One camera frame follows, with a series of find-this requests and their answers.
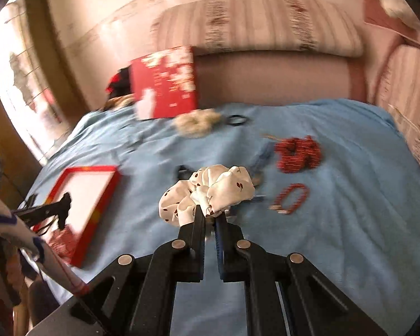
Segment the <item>white cherry print scrunchie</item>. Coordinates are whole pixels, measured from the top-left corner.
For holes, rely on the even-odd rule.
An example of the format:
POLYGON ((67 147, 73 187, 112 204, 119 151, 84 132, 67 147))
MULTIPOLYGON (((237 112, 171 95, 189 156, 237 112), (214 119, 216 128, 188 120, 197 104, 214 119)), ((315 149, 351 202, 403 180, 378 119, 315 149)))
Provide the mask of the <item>white cherry print scrunchie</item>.
POLYGON ((194 222, 198 211, 206 218, 216 218, 232 206, 251 200, 255 192, 246 168, 211 165, 166 190, 159 200, 158 213, 166 223, 181 227, 194 222))

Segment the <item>red polka dot scrunchie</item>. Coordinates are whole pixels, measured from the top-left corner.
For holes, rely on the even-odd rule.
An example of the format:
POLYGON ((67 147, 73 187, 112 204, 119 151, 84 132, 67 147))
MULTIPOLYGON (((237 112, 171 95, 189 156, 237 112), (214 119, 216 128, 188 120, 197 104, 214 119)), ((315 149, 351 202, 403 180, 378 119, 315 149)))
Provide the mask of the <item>red polka dot scrunchie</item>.
POLYGON ((311 136, 291 137, 275 144, 278 154, 277 168, 285 174, 317 168, 322 162, 322 150, 311 136))

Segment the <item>red jewelry box tray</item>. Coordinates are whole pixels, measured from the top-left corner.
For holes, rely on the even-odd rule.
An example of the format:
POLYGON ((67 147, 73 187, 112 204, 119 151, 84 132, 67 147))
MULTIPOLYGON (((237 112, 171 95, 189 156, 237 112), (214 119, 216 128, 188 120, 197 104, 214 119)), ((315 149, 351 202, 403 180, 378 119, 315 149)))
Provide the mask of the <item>red jewelry box tray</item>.
POLYGON ((98 224, 120 181, 115 165, 71 167, 64 170, 46 199, 47 204, 71 199, 65 228, 50 216, 32 227, 67 264, 80 268, 98 224))

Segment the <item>cream scrunchie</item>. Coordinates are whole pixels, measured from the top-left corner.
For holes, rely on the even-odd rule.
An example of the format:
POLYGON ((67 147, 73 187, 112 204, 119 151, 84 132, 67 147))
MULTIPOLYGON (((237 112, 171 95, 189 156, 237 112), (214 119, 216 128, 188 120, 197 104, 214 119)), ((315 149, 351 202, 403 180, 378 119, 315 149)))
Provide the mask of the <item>cream scrunchie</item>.
POLYGON ((173 126, 183 137, 200 138, 209 135, 213 127, 221 121, 222 115, 212 108, 196 109, 178 115, 173 126))

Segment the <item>red floral box lid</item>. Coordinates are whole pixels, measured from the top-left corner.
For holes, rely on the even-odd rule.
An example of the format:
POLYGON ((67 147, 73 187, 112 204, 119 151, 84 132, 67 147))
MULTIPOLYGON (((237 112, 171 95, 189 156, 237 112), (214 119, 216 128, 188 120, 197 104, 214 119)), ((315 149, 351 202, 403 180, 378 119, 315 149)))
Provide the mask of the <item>red floral box lid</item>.
POLYGON ((132 60, 130 84, 140 121, 197 109, 193 47, 177 46, 132 60))

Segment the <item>pink quilted bed sheet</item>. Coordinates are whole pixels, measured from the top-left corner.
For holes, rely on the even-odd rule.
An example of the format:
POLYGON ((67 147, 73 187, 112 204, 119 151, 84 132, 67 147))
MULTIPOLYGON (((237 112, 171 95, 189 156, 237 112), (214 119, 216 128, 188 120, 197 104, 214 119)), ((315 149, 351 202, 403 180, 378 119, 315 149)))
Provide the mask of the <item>pink quilted bed sheet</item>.
POLYGON ((195 58, 199 106, 285 106, 318 99, 367 100, 361 59, 305 52, 226 52, 195 58))

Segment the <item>striped floral pillow right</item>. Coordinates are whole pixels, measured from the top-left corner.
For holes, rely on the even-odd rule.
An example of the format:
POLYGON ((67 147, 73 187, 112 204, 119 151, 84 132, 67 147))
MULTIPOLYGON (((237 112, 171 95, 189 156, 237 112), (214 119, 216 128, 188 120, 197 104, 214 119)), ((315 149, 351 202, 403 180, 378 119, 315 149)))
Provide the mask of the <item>striped floral pillow right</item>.
POLYGON ((390 55, 375 101, 393 117, 420 164, 420 49, 401 45, 390 55))

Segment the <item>striped floral pillow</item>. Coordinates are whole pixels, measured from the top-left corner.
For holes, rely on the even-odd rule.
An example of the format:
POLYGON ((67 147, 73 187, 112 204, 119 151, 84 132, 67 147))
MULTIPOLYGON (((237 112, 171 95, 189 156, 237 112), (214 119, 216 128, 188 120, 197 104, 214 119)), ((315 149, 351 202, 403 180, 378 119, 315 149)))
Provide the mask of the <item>striped floral pillow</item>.
POLYGON ((165 10, 151 26, 157 50, 193 46, 198 54, 246 51, 363 54, 348 14, 322 0, 201 0, 165 10))
POLYGON ((375 101, 393 117, 420 164, 420 49, 401 45, 390 55, 375 101))

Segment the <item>striped floral pillow back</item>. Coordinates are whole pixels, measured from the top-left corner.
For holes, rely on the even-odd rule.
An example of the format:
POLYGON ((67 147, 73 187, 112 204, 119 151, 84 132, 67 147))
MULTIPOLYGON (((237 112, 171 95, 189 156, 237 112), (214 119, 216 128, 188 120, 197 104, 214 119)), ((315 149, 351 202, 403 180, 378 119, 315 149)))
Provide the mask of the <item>striped floral pillow back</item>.
POLYGON ((151 26, 157 50, 193 46, 198 54, 246 51, 363 54, 348 14, 322 0, 201 0, 165 10, 151 26))

